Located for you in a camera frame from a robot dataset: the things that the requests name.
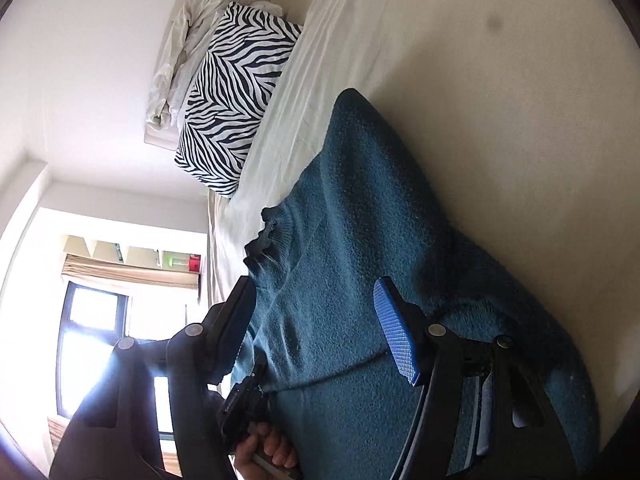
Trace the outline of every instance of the bed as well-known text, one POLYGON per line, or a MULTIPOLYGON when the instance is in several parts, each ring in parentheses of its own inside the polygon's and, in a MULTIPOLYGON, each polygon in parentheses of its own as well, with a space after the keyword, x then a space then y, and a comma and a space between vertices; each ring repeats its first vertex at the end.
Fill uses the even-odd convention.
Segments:
POLYGON ((612 0, 272 1, 305 28, 238 190, 209 195, 212 300, 356 88, 570 332, 608 440, 640 386, 640 49, 612 0))

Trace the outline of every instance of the finger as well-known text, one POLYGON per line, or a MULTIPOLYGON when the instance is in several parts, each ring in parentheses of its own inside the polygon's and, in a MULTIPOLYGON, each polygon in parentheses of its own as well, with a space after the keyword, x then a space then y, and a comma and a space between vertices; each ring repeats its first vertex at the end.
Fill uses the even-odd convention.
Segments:
POLYGON ((261 422, 257 426, 258 434, 261 436, 267 436, 271 432, 271 426, 269 426, 266 422, 261 422))
POLYGON ((273 464, 274 465, 283 465, 285 460, 289 457, 289 453, 291 452, 291 444, 289 439, 286 436, 282 436, 280 438, 280 446, 278 450, 273 454, 273 464))
POLYGON ((258 444, 260 443, 260 439, 257 435, 251 435, 248 439, 243 440, 236 447, 236 460, 234 464, 236 467, 242 467, 245 464, 251 462, 251 457, 255 453, 255 450, 258 449, 258 444))
POLYGON ((278 428, 271 428, 271 433, 264 439, 264 452, 273 456, 280 447, 280 431, 278 428))
POLYGON ((292 467, 295 467, 298 465, 298 452, 291 447, 291 451, 289 452, 289 456, 287 457, 287 460, 284 463, 284 467, 286 467, 287 469, 291 469, 292 467))

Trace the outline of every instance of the silver screw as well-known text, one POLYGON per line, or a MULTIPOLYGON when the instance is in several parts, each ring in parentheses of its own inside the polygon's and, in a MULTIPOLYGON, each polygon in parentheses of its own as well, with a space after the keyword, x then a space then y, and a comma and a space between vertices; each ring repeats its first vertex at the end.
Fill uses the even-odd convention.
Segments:
POLYGON ((118 348, 120 350, 129 350, 129 348, 131 348, 135 343, 136 343, 135 339, 133 339, 132 337, 126 336, 126 337, 123 337, 120 341, 118 341, 118 348))
POLYGON ((498 343, 500 348, 504 348, 505 350, 508 350, 513 346, 513 339, 507 335, 499 335, 495 341, 498 343))
POLYGON ((442 325, 433 324, 433 325, 429 325, 429 333, 436 337, 442 337, 447 333, 447 329, 444 328, 442 325))
POLYGON ((187 328, 184 329, 184 333, 189 336, 197 336, 202 334, 203 327, 200 323, 191 323, 187 328))

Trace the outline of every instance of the zebra stripe pattern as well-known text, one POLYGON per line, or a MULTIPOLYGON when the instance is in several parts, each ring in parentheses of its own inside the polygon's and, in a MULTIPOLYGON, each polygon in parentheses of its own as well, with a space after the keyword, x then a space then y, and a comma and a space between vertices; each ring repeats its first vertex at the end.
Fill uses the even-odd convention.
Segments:
POLYGON ((188 96, 175 163, 231 198, 302 27, 232 2, 188 96))

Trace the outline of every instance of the human hand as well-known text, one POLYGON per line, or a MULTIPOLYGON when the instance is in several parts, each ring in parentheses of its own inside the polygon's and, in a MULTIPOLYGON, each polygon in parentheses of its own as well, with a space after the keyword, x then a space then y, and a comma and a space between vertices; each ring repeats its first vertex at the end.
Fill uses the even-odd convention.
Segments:
POLYGON ((234 466, 244 480, 274 480, 275 477, 267 473, 252 461, 252 455, 260 446, 264 453, 271 457, 273 465, 292 468, 298 465, 298 454, 286 436, 265 422, 256 427, 255 434, 249 435, 236 447, 234 466))

